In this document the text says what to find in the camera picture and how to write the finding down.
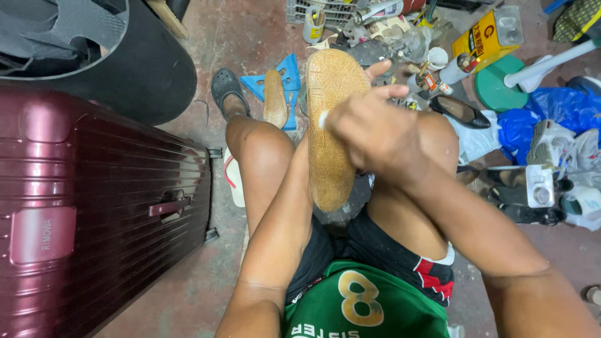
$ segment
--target red strap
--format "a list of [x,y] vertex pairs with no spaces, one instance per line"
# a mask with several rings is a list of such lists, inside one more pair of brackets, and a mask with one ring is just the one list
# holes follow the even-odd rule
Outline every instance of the red strap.
[[225,180],[231,185],[232,188],[236,189],[236,185],[234,184],[234,182],[232,182],[230,180],[229,177],[227,177],[227,173],[225,172],[225,169],[227,168],[227,166],[230,164],[231,160],[233,160],[234,157],[230,155],[230,157],[227,158],[227,160],[225,160],[224,162],[224,177]]

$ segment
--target suitcase handle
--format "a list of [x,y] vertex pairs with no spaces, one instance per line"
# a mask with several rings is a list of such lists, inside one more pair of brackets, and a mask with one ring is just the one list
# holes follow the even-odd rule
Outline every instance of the suitcase handle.
[[185,207],[190,206],[192,203],[192,198],[186,197],[181,200],[177,200],[175,202],[162,203],[148,207],[148,216],[158,216],[167,214],[169,212],[175,212]]

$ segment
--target white sneaker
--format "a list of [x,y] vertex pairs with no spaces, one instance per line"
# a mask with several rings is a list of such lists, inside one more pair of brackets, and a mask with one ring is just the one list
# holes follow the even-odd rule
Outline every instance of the white sneaker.
[[575,170],[590,170],[599,165],[599,130],[590,129],[576,138],[570,166]]
[[542,120],[534,127],[530,151],[526,156],[528,164],[546,164],[560,168],[560,176],[567,167],[572,155],[576,133],[564,128],[553,120]]

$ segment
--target yellow tin can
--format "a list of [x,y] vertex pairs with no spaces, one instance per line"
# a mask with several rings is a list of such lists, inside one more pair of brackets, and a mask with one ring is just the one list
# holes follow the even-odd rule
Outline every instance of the yellow tin can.
[[524,44],[518,6],[503,6],[488,12],[453,43],[453,57],[467,52],[479,57],[475,73]]

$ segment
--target suitcase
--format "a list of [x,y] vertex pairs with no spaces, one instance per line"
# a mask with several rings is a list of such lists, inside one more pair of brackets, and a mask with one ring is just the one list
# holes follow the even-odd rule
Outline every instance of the suitcase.
[[0,337],[90,336],[203,243],[204,147],[60,93],[0,116]]

